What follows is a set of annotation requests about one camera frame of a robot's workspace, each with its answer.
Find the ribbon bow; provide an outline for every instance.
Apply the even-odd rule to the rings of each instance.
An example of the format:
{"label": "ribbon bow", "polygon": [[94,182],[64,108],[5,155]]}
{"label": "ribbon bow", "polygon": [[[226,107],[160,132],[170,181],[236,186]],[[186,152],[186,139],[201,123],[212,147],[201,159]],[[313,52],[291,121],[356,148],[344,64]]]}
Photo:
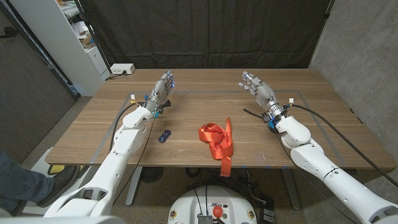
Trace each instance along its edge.
{"label": "ribbon bow", "polygon": [[231,173],[231,158],[233,153],[232,129],[229,118],[226,119],[225,131],[214,123],[203,125],[199,130],[199,139],[209,144],[213,159],[221,159],[220,176],[229,177]]}

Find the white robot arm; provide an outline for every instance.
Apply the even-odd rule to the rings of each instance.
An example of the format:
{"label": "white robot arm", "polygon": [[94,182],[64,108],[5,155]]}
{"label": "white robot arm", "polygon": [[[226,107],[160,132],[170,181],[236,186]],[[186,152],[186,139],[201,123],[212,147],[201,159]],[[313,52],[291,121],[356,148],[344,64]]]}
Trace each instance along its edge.
{"label": "white robot arm", "polygon": [[284,116],[285,109],[268,85],[248,72],[243,73],[243,80],[247,85],[239,86],[250,91],[267,111],[272,125],[283,133],[282,144],[291,149],[290,156],[298,167],[318,177],[362,223],[398,223],[398,205],[380,198],[329,160],[307,127],[292,116]]}
{"label": "white robot arm", "polygon": [[44,217],[98,217],[111,213],[127,162],[142,145],[146,124],[154,119],[156,112],[163,112],[163,107],[169,106],[167,97],[173,87],[168,70],[155,84],[147,103],[123,118],[123,125],[114,135],[112,150],[94,177],[81,188],[60,197]]}

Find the wooden table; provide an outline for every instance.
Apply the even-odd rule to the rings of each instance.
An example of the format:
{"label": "wooden table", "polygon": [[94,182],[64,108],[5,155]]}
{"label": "wooden table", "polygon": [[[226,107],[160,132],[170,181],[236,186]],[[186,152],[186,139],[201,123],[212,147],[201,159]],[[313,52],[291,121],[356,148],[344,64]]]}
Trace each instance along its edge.
{"label": "wooden table", "polygon": [[[267,125],[243,111],[246,108],[257,114],[263,112],[254,98],[238,86],[244,70],[173,69],[175,88],[169,96],[172,106],[154,121],[140,165],[219,167],[221,161],[214,160],[208,144],[199,140],[198,128],[206,123],[216,123],[225,128],[225,119],[229,116],[234,144],[231,157],[233,167],[295,168]],[[129,95],[135,94],[136,99],[142,101],[165,71],[136,70],[133,75],[107,81],[45,160],[49,164],[102,163],[108,154],[111,125],[116,115],[130,103]],[[271,86],[281,105],[287,104],[289,98],[294,98],[296,104],[309,107],[324,116],[379,167],[387,170],[395,168],[396,163],[391,155],[316,70],[246,71]],[[371,167],[322,120],[298,108],[292,108],[289,115],[309,128],[325,154],[340,167]],[[159,143],[157,139],[166,129],[172,135],[165,143]],[[144,144],[131,157],[129,164],[137,163],[143,149]]]}

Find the electrical outlet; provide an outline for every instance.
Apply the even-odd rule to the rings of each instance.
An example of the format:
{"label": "electrical outlet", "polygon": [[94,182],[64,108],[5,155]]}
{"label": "electrical outlet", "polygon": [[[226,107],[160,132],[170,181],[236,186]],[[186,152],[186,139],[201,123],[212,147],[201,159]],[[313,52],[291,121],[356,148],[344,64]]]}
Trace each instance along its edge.
{"label": "electrical outlet", "polygon": [[111,67],[113,75],[122,74],[123,71],[126,71],[126,74],[132,74],[135,69],[133,63],[114,63]]}

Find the person's leg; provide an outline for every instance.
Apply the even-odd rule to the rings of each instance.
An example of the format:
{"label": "person's leg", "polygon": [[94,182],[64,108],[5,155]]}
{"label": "person's leg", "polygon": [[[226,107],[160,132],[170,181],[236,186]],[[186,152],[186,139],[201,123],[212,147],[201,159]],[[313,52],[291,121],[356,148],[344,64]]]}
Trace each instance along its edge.
{"label": "person's leg", "polygon": [[16,206],[15,201],[18,200],[37,203],[52,191],[53,185],[53,178],[46,178],[41,173],[21,168],[0,150],[0,195],[3,196],[0,200],[4,204],[9,207]]}
{"label": "person's leg", "polygon": [[0,195],[0,208],[11,213],[18,205],[18,199],[7,198]]}

